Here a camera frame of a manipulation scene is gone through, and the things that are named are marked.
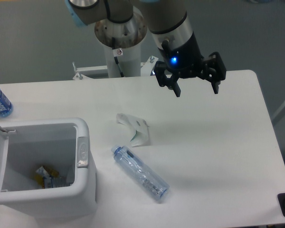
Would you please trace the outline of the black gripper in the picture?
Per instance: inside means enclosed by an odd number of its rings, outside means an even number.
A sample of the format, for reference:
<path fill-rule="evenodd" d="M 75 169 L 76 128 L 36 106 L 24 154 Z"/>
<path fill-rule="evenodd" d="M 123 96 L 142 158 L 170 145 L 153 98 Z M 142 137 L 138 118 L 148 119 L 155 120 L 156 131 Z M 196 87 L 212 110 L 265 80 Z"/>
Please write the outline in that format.
<path fill-rule="evenodd" d="M 195 34 L 182 45 L 170 47 L 169 41 L 163 41 L 158 50 L 164 61 L 157 61 L 154 73 L 160 87 L 173 90 L 176 97 L 180 97 L 181 89 L 177 83 L 179 78 L 200 77 L 211 83 L 214 94 L 219 93 L 221 81 L 226 79 L 226 67 L 219 52 L 211 53 L 204 58 L 200 52 Z M 168 78 L 165 70 L 172 73 Z"/>

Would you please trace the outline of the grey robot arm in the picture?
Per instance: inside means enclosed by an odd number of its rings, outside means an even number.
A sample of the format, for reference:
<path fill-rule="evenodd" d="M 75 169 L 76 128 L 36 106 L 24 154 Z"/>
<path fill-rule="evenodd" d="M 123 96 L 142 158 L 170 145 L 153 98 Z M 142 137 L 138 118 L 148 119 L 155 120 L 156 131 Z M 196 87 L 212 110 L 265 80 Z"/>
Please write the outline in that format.
<path fill-rule="evenodd" d="M 159 86 L 180 96 L 178 79 L 198 77 L 218 93 L 226 78 L 218 52 L 202 56 L 181 0 L 67 0 L 65 4 L 77 25 L 94 24 L 95 35 L 109 48 L 119 77 L 126 76 L 130 64 L 121 58 L 122 52 L 137 46 L 149 31 L 163 58 L 154 67 Z"/>

